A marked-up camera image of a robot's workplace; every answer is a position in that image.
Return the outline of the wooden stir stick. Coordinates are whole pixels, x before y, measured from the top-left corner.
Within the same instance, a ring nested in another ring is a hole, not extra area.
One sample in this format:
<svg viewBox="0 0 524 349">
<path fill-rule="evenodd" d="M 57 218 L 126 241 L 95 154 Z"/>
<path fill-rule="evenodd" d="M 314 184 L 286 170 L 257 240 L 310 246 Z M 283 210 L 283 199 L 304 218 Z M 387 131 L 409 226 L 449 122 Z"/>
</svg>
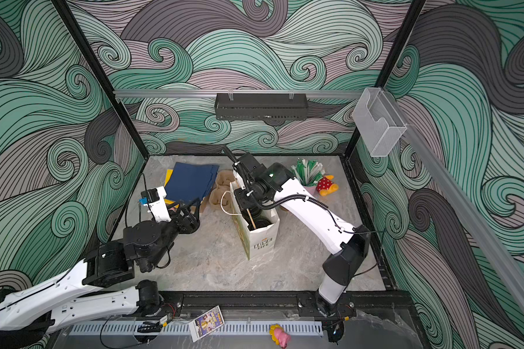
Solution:
<svg viewBox="0 0 524 349">
<path fill-rule="evenodd" d="M 249 209 L 246 209 L 246 216 L 245 216 L 247 222 L 249 222 L 249 229 L 251 231 L 254 231 L 256 230 L 257 226 L 256 226 L 256 222 L 254 221 L 253 219 L 253 215 L 251 213 L 251 211 Z"/>
</svg>

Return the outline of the black plastic cup lid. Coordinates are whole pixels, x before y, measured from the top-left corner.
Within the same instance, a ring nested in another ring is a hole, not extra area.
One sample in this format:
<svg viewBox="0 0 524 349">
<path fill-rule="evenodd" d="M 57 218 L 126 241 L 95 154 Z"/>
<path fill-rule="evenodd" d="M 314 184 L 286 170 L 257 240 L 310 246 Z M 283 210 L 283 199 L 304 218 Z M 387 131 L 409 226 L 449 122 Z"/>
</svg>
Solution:
<svg viewBox="0 0 524 349">
<path fill-rule="evenodd" d="M 258 229 L 262 229 L 262 228 L 266 228 L 268 227 L 269 225 L 271 225 L 272 222 L 266 218 L 259 218 L 259 219 L 256 219 L 254 220 L 254 229 L 255 230 L 258 230 Z"/>
</svg>

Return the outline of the white paper takeout bag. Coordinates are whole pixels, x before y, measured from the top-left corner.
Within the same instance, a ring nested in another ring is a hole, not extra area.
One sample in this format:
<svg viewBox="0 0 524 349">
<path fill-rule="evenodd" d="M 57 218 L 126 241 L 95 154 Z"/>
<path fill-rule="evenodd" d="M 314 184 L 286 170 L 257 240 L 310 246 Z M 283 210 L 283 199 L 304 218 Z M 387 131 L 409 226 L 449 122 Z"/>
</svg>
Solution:
<svg viewBox="0 0 524 349">
<path fill-rule="evenodd" d="M 232 206 L 229 211 L 225 209 L 224 211 L 231 217 L 234 226 L 237 229 L 247 259 L 252 260 L 271 252 L 275 247 L 280 224 L 279 215 L 276 209 L 256 210 L 251 212 L 254 220 L 266 218 L 272 222 L 272 224 L 266 228 L 251 231 L 249 229 L 250 223 L 247 222 L 245 218 L 246 214 L 240 212 L 239 205 L 234 196 L 234 190 L 238 186 L 237 181 L 231 183 L 230 186 Z"/>
</svg>

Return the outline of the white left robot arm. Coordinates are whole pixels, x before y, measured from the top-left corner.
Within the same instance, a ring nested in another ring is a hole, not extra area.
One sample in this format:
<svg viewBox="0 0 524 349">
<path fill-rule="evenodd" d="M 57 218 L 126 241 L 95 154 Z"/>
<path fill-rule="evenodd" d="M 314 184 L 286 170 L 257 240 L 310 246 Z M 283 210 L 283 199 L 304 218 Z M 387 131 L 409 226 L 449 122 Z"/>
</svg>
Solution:
<svg viewBox="0 0 524 349">
<path fill-rule="evenodd" d="M 107 288 L 149 273 L 170 257 L 180 235 L 200 226 L 199 212 L 180 206 L 168 220 L 125 228 L 68 269 L 30 289 L 0 290 L 0 348 L 23 348 L 80 321 L 113 315 L 154 316 L 162 307 L 156 282 L 143 280 L 117 292 Z"/>
</svg>

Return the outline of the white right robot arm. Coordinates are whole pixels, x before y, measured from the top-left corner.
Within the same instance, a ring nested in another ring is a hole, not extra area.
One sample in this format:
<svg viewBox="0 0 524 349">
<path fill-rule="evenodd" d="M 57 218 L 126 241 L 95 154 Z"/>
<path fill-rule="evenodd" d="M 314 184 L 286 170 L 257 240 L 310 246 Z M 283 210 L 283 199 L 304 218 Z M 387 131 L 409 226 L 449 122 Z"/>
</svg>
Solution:
<svg viewBox="0 0 524 349">
<path fill-rule="evenodd" d="M 317 290 L 316 304 L 321 314 L 332 316 L 368 255 L 371 231 L 365 225 L 355 226 L 334 214 L 282 164 L 265 167 L 254 158 L 240 159 L 234 161 L 233 169 L 240 184 L 234 196 L 243 212 L 282 206 L 325 245 L 330 255 L 323 262 L 325 275 Z"/>
</svg>

